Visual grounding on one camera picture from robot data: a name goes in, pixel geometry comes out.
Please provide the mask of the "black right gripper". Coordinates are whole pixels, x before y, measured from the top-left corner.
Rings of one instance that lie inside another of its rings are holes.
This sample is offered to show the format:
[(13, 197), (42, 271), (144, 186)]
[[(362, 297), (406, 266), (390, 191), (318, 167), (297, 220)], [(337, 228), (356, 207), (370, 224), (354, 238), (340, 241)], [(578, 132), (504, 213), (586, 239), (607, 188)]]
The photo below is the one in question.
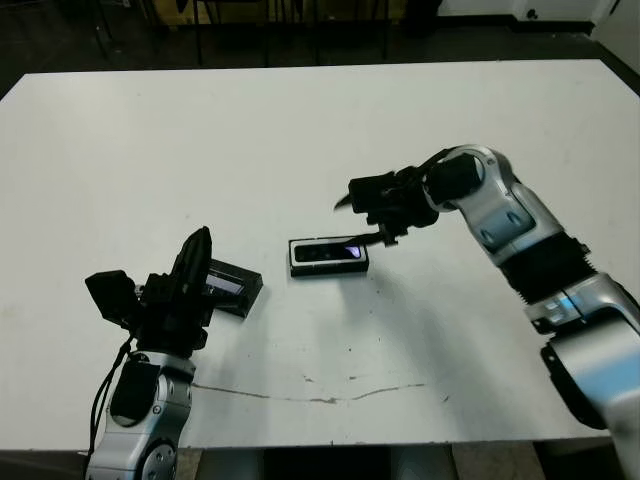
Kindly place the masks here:
[[(334, 211), (343, 208), (351, 208), (349, 194), (335, 204)], [(439, 217), (429, 205), (416, 167), (353, 179), (352, 210), (365, 214), (368, 225), (378, 227), (376, 232), (353, 237), (353, 245), (396, 245), (397, 239), (406, 236), (410, 227), (430, 226)]]

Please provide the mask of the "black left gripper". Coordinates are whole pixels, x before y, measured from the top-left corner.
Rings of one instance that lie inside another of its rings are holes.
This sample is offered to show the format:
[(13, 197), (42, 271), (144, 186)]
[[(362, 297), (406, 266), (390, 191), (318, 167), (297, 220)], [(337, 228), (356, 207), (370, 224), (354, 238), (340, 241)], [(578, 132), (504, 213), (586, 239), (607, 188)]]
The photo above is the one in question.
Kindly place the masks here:
[(170, 274), (148, 276), (135, 333), (139, 350), (190, 358), (204, 347), (213, 313), (205, 294), (211, 253), (211, 233), (203, 226), (186, 239)]

